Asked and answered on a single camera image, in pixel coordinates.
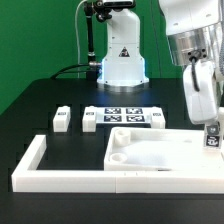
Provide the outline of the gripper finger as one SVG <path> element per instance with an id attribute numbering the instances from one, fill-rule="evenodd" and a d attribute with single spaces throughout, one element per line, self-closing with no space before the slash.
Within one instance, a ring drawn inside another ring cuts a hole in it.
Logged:
<path id="1" fill-rule="evenodd" d="M 218 134 L 220 131 L 220 125 L 218 123 L 207 125 L 206 130 L 208 134 Z"/>

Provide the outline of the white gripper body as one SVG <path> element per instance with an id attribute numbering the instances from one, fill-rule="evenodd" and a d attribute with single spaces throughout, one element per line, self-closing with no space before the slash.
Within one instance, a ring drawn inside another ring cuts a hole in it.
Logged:
<path id="1" fill-rule="evenodd" d="M 218 105 L 213 63 L 193 59 L 184 70 L 183 86 L 190 121 L 193 124 L 215 123 Z"/>

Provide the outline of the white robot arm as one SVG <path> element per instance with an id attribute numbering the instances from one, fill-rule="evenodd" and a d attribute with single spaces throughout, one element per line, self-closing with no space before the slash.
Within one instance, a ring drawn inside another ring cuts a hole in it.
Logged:
<path id="1" fill-rule="evenodd" d="M 158 0 L 166 22 L 172 62 L 184 68 L 183 85 L 192 123 L 221 132 L 219 97 L 224 83 L 224 0 Z M 108 50 L 98 83 L 112 89 L 148 82 L 140 55 L 140 19 L 134 0 L 101 0 Z"/>

